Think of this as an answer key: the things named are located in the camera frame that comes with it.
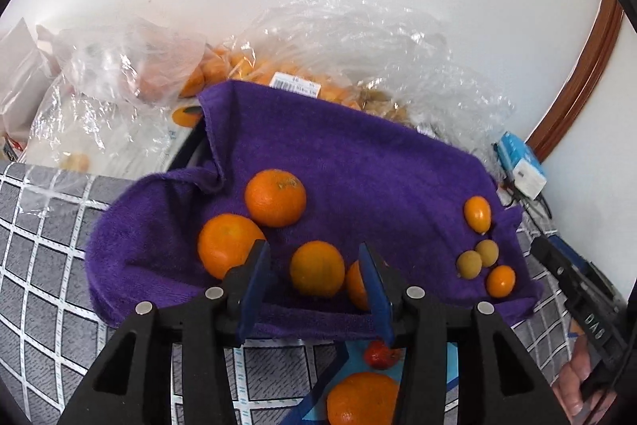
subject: black device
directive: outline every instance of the black device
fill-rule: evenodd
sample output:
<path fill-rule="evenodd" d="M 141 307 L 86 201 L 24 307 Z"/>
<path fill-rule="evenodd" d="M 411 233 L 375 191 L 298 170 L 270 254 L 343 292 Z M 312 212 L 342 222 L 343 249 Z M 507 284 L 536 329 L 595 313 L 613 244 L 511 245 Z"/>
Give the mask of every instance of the black device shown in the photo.
<path fill-rule="evenodd" d="M 581 386 L 583 400 L 596 391 L 614 389 L 620 401 L 636 402 L 637 284 L 626 303 L 595 265 L 558 236 L 538 236 L 531 254 L 557 280 L 566 309 L 588 339 L 591 356 L 600 359 Z"/>

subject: black handle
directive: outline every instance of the black handle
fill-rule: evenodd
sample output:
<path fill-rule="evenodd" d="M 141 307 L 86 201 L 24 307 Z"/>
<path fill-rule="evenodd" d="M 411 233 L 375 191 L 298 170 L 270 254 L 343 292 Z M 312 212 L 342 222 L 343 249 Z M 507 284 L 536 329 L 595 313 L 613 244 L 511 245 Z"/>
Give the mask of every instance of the black handle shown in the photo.
<path fill-rule="evenodd" d="M 610 372 L 603 362 L 600 362 L 580 386 L 582 401 L 588 401 L 597 391 L 606 389 L 611 384 L 612 378 L 613 373 Z"/>

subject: plastic bag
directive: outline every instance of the plastic bag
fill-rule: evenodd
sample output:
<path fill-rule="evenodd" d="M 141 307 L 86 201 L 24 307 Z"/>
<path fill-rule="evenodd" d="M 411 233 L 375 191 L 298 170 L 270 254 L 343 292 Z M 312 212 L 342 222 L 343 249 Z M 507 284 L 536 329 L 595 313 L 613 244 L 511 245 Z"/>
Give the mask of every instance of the plastic bag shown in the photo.
<path fill-rule="evenodd" d="M 302 0 L 268 10 L 229 47 L 232 78 L 273 85 L 282 72 L 316 82 L 318 98 L 413 127 L 501 175 L 492 143 L 514 108 L 487 79 L 453 62 L 430 15 Z"/>
<path fill-rule="evenodd" d="M 37 108 L 54 79 L 23 20 L 0 39 L 0 135 L 27 144 Z"/>
<path fill-rule="evenodd" d="M 62 31 L 53 42 L 63 69 L 37 111 L 24 159 L 75 174 L 39 187 L 82 196 L 77 186 L 90 174 L 137 179 L 166 170 L 196 122 L 196 101 L 178 95 L 199 68 L 205 38 L 137 19 Z M 23 196 L 21 208 L 39 213 L 47 199 Z"/>

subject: small yellow fruit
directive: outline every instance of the small yellow fruit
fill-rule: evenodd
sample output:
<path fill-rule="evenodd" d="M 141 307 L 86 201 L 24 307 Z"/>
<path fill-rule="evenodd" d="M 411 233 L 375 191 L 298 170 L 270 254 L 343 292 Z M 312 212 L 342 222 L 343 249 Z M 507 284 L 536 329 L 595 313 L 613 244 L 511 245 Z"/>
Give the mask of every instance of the small yellow fruit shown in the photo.
<path fill-rule="evenodd" d="M 492 266 L 496 261 L 498 261 L 498 256 L 500 255 L 498 244 L 493 240 L 482 240 L 476 245 L 476 252 L 482 258 L 483 267 Z"/>
<path fill-rule="evenodd" d="M 458 256 L 455 266 L 461 278 L 472 280 L 477 278 L 482 270 L 482 258 L 475 251 L 466 251 Z"/>

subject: white grid lines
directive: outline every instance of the white grid lines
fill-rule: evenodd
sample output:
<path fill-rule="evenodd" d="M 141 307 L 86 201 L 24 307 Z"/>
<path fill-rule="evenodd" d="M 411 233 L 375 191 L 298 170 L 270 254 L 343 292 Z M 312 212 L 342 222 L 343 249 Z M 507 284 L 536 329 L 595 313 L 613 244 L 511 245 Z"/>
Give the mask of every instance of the white grid lines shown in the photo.
<path fill-rule="evenodd" d="M 246 339 L 243 344 L 244 348 L 287 348 L 290 346 L 324 346 L 333 344 L 333 341 L 329 340 L 307 340 L 301 339 Z"/>
<path fill-rule="evenodd" d="M 305 346 L 305 359 L 308 363 L 308 374 L 310 375 L 310 387 L 313 388 L 317 382 L 317 367 L 314 362 L 314 347 Z"/>
<path fill-rule="evenodd" d="M 239 410 L 241 425 L 252 425 L 252 413 L 248 405 L 248 378 L 246 375 L 245 358 L 243 349 L 234 348 L 234 377 L 237 384 L 237 401 L 234 408 Z"/>
<path fill-rule="evenodd" d="M 7 328 L 9 328 L 12 332 L 14 332 L 15 335 L 20 335 L 20 328 L 18 328 L 14 323 L 12 323 L 10 320 L 8 320 L 1 313 L 0 313 L 0 322 L 2 324 L 4 324 L 5 326 L 7 326 Z M 42 344 L 40 344 L 38 341 L 36 341 L 36 339 L 31 337 L 30 335 L 25 334 L 24 335 L 24 341 L 27 344 L 30 344 L 31 346 L 33 346 L 40 353 L 45 354 L 47 357 L 50 357 L 53 360 L 55 360 L 54 353 L 49 348 L 47 348 L 46 346 L 43 346 Z M 62 362 L 63 365 L 65 365 L 66 367 L 72 369 L 73 371 L 76 371 L 76 372 L 78 372 L 79 374 L 81 374 L 83 376 L 86 375 L 87 369 L 82 367 L 79 364 L 76 364 L 72 360 L 69 360 L 68 358 L 62 357 L 60 359 L 60 361 Z"/>
<path fill-rule="evenodd" d="M 173 355 L 174 355 L 174 345 L 173 345 L 173 351 L 171 351 L 170 354 L 170 420 L 173 424 L 177 423 L 177 408 L 175 407 L 177 404 L 177 395 L 174 394 L 174 360 L 173 360 Z"/>
<path fill-rule="evenodd" d="M 303 398 L 289 398 L 287 400 L 254 400 L 254 401 L 249 401 L 247 407 L 250 410 L 280 409 L 281 407 L 295 407 L 298 404 L 300 404 L 302 401 L 303 401 Z"/>
<path fill-rule="evenodd" d="M 9 166 L 7 166 L 4 169 L 4 174 L 5 175 L 6 175 L 7 170 L 9 169 Z M 29 172 L 32 169 L 33 169 L 33 167 L 31 167 L 29 169 L 29 171 L 27 171 L 25 173 L 25 175 L 28 175 Z M 2 180 L 0 181 L 0 190 L 2 190 L 2 185 L 3 184 L 4 184 L 4 178 L 2 178 Z M 23 191 L 23 189 L 20 188 L 20 191 L 18 192 L 18 198 L 17 198 L 17 200 L 15 202 L 14 215 L 12 217 L 11 224 L 5 228 L 5 229 L 8 229 L 8 231 L 9 231 L 9 238 L 6 241 L 6 247 L 4 248 L 4 255 L 2 257 L 2 269 L 0 270 L 0 290 L 2 290 L 2 280 L 4 279 L 4 273 L 8 272 L 6 270 L 6 259 L 7 259 L 8 255 L 9 255 L 9 249 L 11 247 L 11 242 L 12 242 L 12 240 L 14 238 L 15 221 L 18 218 L 18 210 L 20 208 L 20 199 L 22 198 L 22 191 Z"/>
<path fill-rule="evenodd" d="M 98 320 L 98 350 L 97 350 L 98 355 L 102 352 L 102 350 L 104 349 L 104 346 L 106 346 L 106 328 L 107 328 L 106 323 L 104 323 L 101 320 Z"/>
<path fill-rule="evenodd" d="M 55 186 L 55 181 L 57 180 L 57 178 L 60 175 L 60 170 L 58 170 L 54 175 L 53 178 L 51 179 L 51 182 L 49 184 L 49 189 L 53 189 L 53 186 Z M 18 195 L 18 200 L 15 204 L 15 211 L 18 211 L 18 207 L 20 206 L 20 195 Z M 47 218 L 47 212 L 46 211 L 42 211 L 39 215 L 39 222 L 37 224 L 37 236 L 42 236 L 42 229 L 44 229 L 44 221 Z M 26 284 L 31 285 L 31 277 L 33 275 L 33 266 L 35 265 L 36 262 L 36 255 L 37 255 L 37 247 L 38 244 L 37 243 L 33 243 L 33 249 L 31 250 L 31 257 L 29 259 L 29 267 L 27 269 L 27 279 L 26 279 Z M 23 295 L 22 295 L 22 313 L 20 315 L 20 369 L 22 371 L 22 394 L 24 397 L 24 410 L 25 410 L 25 414 L 27 415 L 27 418 L 31 418 L 31 411 L 29 409 L 29 398 L 27 395 L 27 386 L 26 386 L 26 381 L 27 381 L 27 372 L 26 372 L 26 363 L 25 363 L 25 357 L 24 357 L 24 341 L 25 341 L 25 322 L 26 322 L 26 317 L 27 317 L 27 300 L 29 298 L 29 291 L 28 290 L 24 290 Z"/>
<path fill-rule="evenodd" d="M 531 323 L 529 323 L 529 321 L 525 322 L 524 325 L 529 330 L 529 334 L 531 335 L 531 339 L 533 340 L 531 345 L 526 350 L 529 352 L 529 354 L 531 354 L 531 351 L 533 351 L 533 356 L 535 357 L 535 363 L 539 366 L 539 354 L 537 353 L 537 339 L 535 338 L 535 333 L 533 332 L 533 326 L 531 326 Z"/>
<path fill-rule="evenodd" d="M 551 301 L 555 301 L 555 298 L 557 297 L 557 295 L 559 293 L 561 293 L 561 290 L 558 290 L 557 292 L 554 292 L 552 296 L 547 297 L 544 301 L 542 301 L 541 303 L 537 303 L 537 305 L 535 306 L 535 308 L 533 308 L 534 312 L 538 312 L 540 311 L 542 308 L 544 308 L 545 306 L 547 306 L 547 304 L 549 304 Z"/>
<path fill-rule="evenodd" d="M 545 325 L 546 330 L 544 330 L 541 334 L 539 334 L 539 336 L 537 336 L 537 338 L 534 338 L 533 340 L 533 344 L 531 344 L 527 349 L 531 349 L 531 348 L 536 348 L 537 349 L 537 345 L 539 344 L 539 342 L 544 338 L 544 337 L 548 337 L 549 333 L 551 331 L 553 331 L 553 328 L 555 328 L 558 324 L 562 324 L 562 321 L 560 320 L 556 320 L 551 326 L 547 327 L 546 326 L 546 320 L 544 319 L 544 315 L 541 316 L 542 317 L 542 322 Z"/>
<path fill-rule="evenodd" d="M 445 412 L 449 412 L 451 409 L 455 409 L 456 407 L 458 407 L 458 400 L 450 401 L 447 405 L 445 405 Z"/>
<path fill-rule="evenodd" d="M 11 237 L 13 237 L 14 234 L 17 234 L 18 236 L 21 236 L 27 240 L 31 240 L 32 242 L 37 243 L 38 245 L 44 245 L 45 247 L 49 247 L 49 249 L 53 249 L 57 252 L 61 252 L 62 254 L 70 254 L 77 258 L 84 259 L 83 251 L 76 250 L 76 249 L 69 251 L 68 246 L 66 245 L 62 245 L 61 243 L 58 243 L 56 241 L 49 240 L 48 238 L 44 238 L 43 236 L 38 236 L 37 234 L 34 234 L 31 231 L 27 231 L 26 229 L 18 227 L 15 223 L 9 224 L 8 222 L 5 222 L 2 218 L 0 218 L 0 227 L 4 227 L 5 229 L 8 229 L 12 233 Z"/>
<path fill-rule="evenodd" d="M 106 202 L 99 202 L 98 200 L 88 200 L 88 199 L 84 200 L 84 196 L 76 197 L 74 195 L 60 193 L 59 191 L 52 192 L 53 186 L 49 187 L 49 189 L 42 188 L 40 186 L 36 186 L 35 184 L 29 183 L 26 180 L 27 178 L 26 175 L 24 178 L 25 178 L 24 181 L 20 181 L 20 180 L 14 179 L 12 177 L 7 177 L 6 175 L 4 175 L 4 177 L 2 178 L 2 181 L 6 184 L 11 184 L 11 186 L 15 186 L 17 188 L 27 186 L 28 191 L 36 193 L 38 195 L 43 195 L 44 197 L 64 200 L 65 202 L 70 202 L 76 205 L 84 204 L 88 208 L 92 208 L 92 209 L 100 210 L 100 211 L 104 211 L 108 209 L 108 204 Z M 94 175 L 88 175 L 87 176 L 88 183 L 93 184 L 93 182 L 95 181 L 95 178 L 96 177 Z"/>
<path fill-rule="evenodd" d="M 2 360 L 2 358 L 0 358 L 0 365 L 6 369 L 9 373 L 11 373 L 17 380 L 20 380 L 20 375 L 18 375 L 18 373 L 16 373 L 9 364 L 7 364 L 4 360 Z M 30 382 L 25 381 L 23 383 L 23 386 L 25 386 L 26 388 L 30 389 L 31 391 L 33 391 L 35 394 L 37 394 L 40 398 L 42 398 L 45 402 L 47 402 L 47 404 L 49 404 L 52 407 L 55 407 L 58 411 L 61 411 L 60 405 L 58 402 L 56 402 L 55 400 L 51 400 L 51 398 L 49 396 L 47 396 L 45 393 L 43 393 L 42 391 L 40 391 L 36 386 L 34 386 L 33 384 L 31 384 Z"/>
<path fill-rule="evenodd" d="M 82 226 L 82 219 L 84 219 L 84 210 L 86 208 L 85 202 L 88 199 L 88 194 L 90 193 L 90 189 L 93 186 L 94 180 L 95 178 L 91 177 L 84 187 L 84 193 L 82 193 L 82 201 L 80 202 L 78 213 L 75 216 L 75 223 L 71 232 L 71 241 L 69 242 L 70 250 L 75 250 L 75 245 L 77 244 L 78 236 L 80 234 L 80 227 Z M 57 386 L 57 398 L 60 401 L 60 405 L 62 407 L 64 406 L 64 388 L 62 384 L 62 364 L 60 362 L 60 358 L 62 358 L 64 306 L 66 304 L 66 291 L 69 287 L 69 277 L 71 276 L 72 262 L 72 255 L 67 254 L 66 263 L 64 264 L 64 273 L 62 275 L 62 286 L 60 288 L 60 304 L 57 307 L 57 317 L 55 319 L 55 385 Z"/>
<path fill-rule="evenodd" d="M 557 349 L 555 349 L 555 351 L 554 351 L 554 352 L 552 352 L 552 354 L 550 355 L 550 357 L 549 357 L 549 358 L 547 358 L 547 360 L 544 362 L 544 364 L 542 364 L 539 368 L 540 368 L 541 370 L 543 370 L 546 366 L 548 366 L 548 365 L 549 365 L 549 362 L 550 362 L 551 360 L 553 360 L 553 357 L 555 356 L 555 354 L 556 354 L 558 351 L 563 350 L 564 348 L 566 348 L 566 344 L 567 344 L 566 342 L 565 342 L 565 343 L 563 343 L 563 344 L 560 344 L 560 345 L 557 347 Z"/>
<path fill-rule="evenodd" d="M 5 277 L 7 277 L 7 279 L 10 279 L 16 285 L 20 285 L 20 287 L 24 288 L 24 290 L 28 290 L 31 294 L 34 294 L 40 299 L 47 301 L 47 303 L 53 304 L 53 306 L 56 306 L 58 308 L 61 307 L 62 309 L 70 311 L 71 313 L 83 317 L 84 319 L 92 320 L 94 322 L 101 322 L 100 318 L 90 310 L 82 308 L 81 306 L 76 306 L 72 303 L 68 303 L 68 301 L 60 300 L 57 297 L 52 296 L 48 292 L 45 292 L 41 288 L 37 288 L 35 285 L 26 283 L 23 279 L 13 274 L 11 271 L 5 272 L 4 275 Z"/>

